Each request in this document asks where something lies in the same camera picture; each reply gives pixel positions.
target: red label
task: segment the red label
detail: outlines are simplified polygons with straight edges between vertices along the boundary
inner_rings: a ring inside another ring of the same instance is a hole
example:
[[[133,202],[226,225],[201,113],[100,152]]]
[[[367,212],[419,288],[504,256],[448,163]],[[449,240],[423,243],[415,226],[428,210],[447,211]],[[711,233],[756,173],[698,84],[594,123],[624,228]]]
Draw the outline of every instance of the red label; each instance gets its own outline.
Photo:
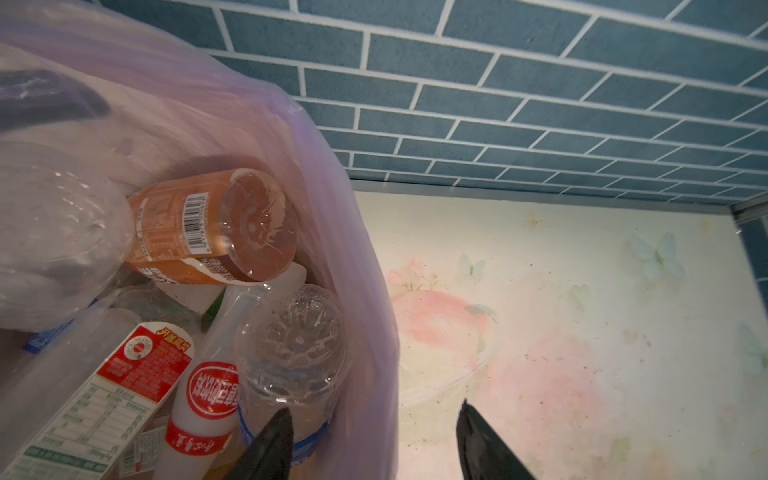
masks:
[[[204,419],[223,419],[237,411],[237,367],[231,363],[203,362],[187,380],[187,401]]]
[[[154,333],[139,325],[97,374],[159,403],[192,361],[164,330]]]
[[[174,424],[173,420],[168,421],[168,430],[165,432],[165,441],[173,450],[179,453],[192,456],[211,455],[221,452],[227,444],[232,433],[227,433],[221,437],[201,437],[185,432]]]

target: trash bin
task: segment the trash bin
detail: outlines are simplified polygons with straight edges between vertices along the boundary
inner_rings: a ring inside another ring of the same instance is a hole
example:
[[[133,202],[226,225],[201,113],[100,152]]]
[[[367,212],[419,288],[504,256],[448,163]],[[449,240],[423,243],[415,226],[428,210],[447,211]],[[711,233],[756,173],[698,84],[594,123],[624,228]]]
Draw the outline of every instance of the trash bin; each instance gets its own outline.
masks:
[[[396,324],[350,182],[306,112],[273,84],[78,0],[3,2],[0,70],[53,72],[106,101],[105,109],[82,88],[32,95],[28,101],[68,113],[6,126],[0,141],[65,151],[123,195],[238,167],[280,182],[296,208],[296,261],[313,283],[337,293],[354,348],[315,478],[393,478]]]

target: tile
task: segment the tile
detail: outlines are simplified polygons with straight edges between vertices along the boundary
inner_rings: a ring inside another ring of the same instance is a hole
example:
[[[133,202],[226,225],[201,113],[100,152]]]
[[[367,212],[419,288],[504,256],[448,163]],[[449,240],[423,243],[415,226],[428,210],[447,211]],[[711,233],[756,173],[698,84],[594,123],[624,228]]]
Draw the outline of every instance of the tile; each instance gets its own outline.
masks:
[[[723,185],[680,184],[666,189],[665,192],[671,194],[714,195],[726,189],[727,187]]]
[[[731,145],[731,147],[768,151],[768,131],[759,131],[754,135],[750,135],[749,137],[736,142]]]
[[[513,180],[518,182],[538,182],[542,183],[552,176],[554,172],[550,170],[529,170],[527,168],[510,168],[499,180]]]
[[[355,168],[371,168],[374,170],[394,170],[399,172],[414,172],[423,174],[429,168],[429,160],[415,158],[385,157],[383,155],[355,154]]]
[[[487,164],[518,165],[519,167],[582,172],[595,172],[611,162],[610,160],[599,158],[540,154],[532,151],[502,150],[501,148],[489,148],[478,161]]]
[[[619,176],[630,177],[649,177],[656,178],[664,175],[667,172],[674,170],[677,167],[671,165],[659,165],[659,164],[645,164],[639,162],[623,162],[618,161],[614,164],[608,165],[603,170],[600,170],[601,174],[611,174]]]
[[[561,134],[549,132],[534,148],[537,150],[554,150],[583,154],[602,140],[602,137],[587,137],[586,135]]]
[[[315,125],[322,127],[352,128],[355,120],[355,109],[339,105],[315,104],[308,101],[299,102],[306,113],[310,115]]]
[[[262,7],[280,8],[287,10],[288,0],[230,0],[230,2],[244,3],[248,5],[260,5]]]
[[[768,125],[768,104],[763,105],[760,108],[752,110],[750,113],[739,118],[738,121],[747,122],[749,124],[761,124]]]
[[[299,12],[433,33],[445,0],[299,0]]]
[[[389,174],[387,181],[400,184],[443,185],[450,187],[456,179],[451,177],[433,177],[432,175]]]
[[[761,219],[739,225],[741,241],[750,259],[755,277],[768,276],[768,237]]]
[[[638,160],[656,160],[670,153],[677,147],[664,144],[647,144],[641,141],[609,140],[595,148],[590,155],[606,157],[637,158]]]
[[[611,188],[659,192],[665,188],[675,185],[675,183],[676,182],[665,182],[662,180],[638,180],[637,178],[622,178],[615,184],[612,184]]]
[[[539,100],[531,100],[525,104],[513,121],[519,124],[645,138],[651,138],[675,123],[669,118],[553,104]]]
[[[568,55],[639,70],[737,84],[768,52],[600,18]]]
[[[222,11],[235,51],[358,67],[362,32]]]
[[[578,195],[579,197],[607,197],[616,198],[621,190],[607,190],[601,188],[571,187],[563,192],[563,195]]]
[[[762,88],[763,90],[768,90],[768,71],[763,72],[759,76],[753,78],[750,80],[748,84],[746,84],[747,87],[752,88]]]
[[[684,121],[664,135],[661,140],[684,141],[692,144],[724,146],[750,133],[749,128],[726,127],[724,125],[702,124]]]
[[[502,56],[483,86],[578,100],[604,76],[604,71]]]
[[[753,95],[686,86],[661,102],[654,110],[694,117],[730,120],[763,100],[765,98]]]
[[[768,21],[768,2],[695,0],[683,8],[674,21],[748,35]]]
[[[613,74],[586,100],[644,110],[655,104],[676,86],[677,84],[668,81]]]
[[[506,120],[521,101],[522,98],[425,85],[416,102],[416,110]]]
[[[306,96],[328,100],[408,108],[416,84],[306,69]]]
[[[664,18],[672,12],[679,0],[582,0],[608,8],[616,8],[625,12],[641,13],[651,17]]]
[[[490,188],[493,190],[515,190],[520,192],[535,192],[540,194],[559,194],[565,187],[554,185],[516,184],[514,182],[492,182],[488,180],[466,180],[462,178],[456,187]]]
[[[350,180],[378,180],[384,181],[386,177],[385,172],[369,172],[366,170],[352,170],[346,169],[346,174],[349,175]]]
[[[558,55],[588,18],[512,0],[456,0],[443,35]]]
[[[510,147],[527,147],[543,133],[543,130],[461,121],[453,132],[451,139],[474,141],[482,144],[508,145]]]
[[[247,77],[271,81],[285,90],[288,95],[299,94],[299,69],[296,67],[263,63],[261,61],[240,60],[237,58],[214,58]]]
[[[473,161],[482,147],[473,145],[448,144],[441,141],[414,140],[403,138],[400,144],[400,155],[414,157],[445,158],[448,160]]]
[[[476,84],[491,56],[484,51],[371,35],[368,69]]]
[[[642,194],[640,192],[627,192],[621,196],[627,200],[653,200],[665,202],[675,198],[677,195],[664,195],[664,194]]]
[[[496,178],[502,171],[504,169],[501,167],[489,167],[487,165],[435,162],[429,173],[451,177]]]
[[[675,180],[693,180],[696,182],[716,182],[718,180],[724,179],[725,177],[730,177],[731,175],[733,175],[733,172],[729,172],[728,170],[682,167],[678,168],[674,172],[664,175],[664,178]]]
[[[768,187],[768,175],[764,174],[738,174],[728,179],[729,184],[736,185],[759,185]]]
[[[707,150],[705,148],[683,147],[662,158],[663,162],[672,164],[692,164],[707,165],[708,167],[717,167],[734,158],[741,157],[742,154],[732,151]]]
[[[339,162],[341,162],[341,165],[344,167],[349,166],[349,152],[334,151],[333,153],[336,154],[336,157],[339,159]]]
[[[732,164],[728,168],[746,168],[747,170],[768,170],[768,157],[764,155],[747,155]]]
[[[445,138],[453,127],[448,118],[398,114],[391,111],[360,111],[360,130],[383,131],[390,134],[408,134],[417,137]]]
[[[341,150],[372,151],[391,154],[395,150],[397,138],[377,135],[353,134],[347,131],[320,131],[331,148]]]
[[[725,190],[717,194],[718,197],[735,197],[746,200],[747,198],[754,197],[755,195],[764,194],[765,189],[746,188],[746,187],[734,187],[730,190]]]
[[[224,50],[214,11],[208,7],[160,0],[104,0],[101,4],[140,22],[176,35],[200,48]]]
[[[618,177],[600,177],[584,174],[557,174],[550,178],[548,184],[577,185],[579,187],[605,187],[617,180]]]

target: blue tile wall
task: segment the blue tile wall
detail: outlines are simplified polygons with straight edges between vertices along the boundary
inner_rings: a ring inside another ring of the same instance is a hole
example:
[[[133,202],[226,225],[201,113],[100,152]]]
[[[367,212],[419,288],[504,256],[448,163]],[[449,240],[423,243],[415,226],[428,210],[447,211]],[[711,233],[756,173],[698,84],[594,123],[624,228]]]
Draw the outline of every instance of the blue tile wall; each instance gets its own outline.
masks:
[[[280,86],[350,178],[682,204],[768,191],[766,0],[101,4]]]

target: red circular logo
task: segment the red circular logo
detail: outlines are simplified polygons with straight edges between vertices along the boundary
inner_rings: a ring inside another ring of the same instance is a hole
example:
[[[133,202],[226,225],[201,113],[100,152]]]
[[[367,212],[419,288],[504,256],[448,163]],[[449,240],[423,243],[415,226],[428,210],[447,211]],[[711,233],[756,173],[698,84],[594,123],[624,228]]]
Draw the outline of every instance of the red circular logo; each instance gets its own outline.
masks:
[[[203,362],[187,380],[187,401],[204,419],[223,419],[237,410],[240,380],[231,363]]]

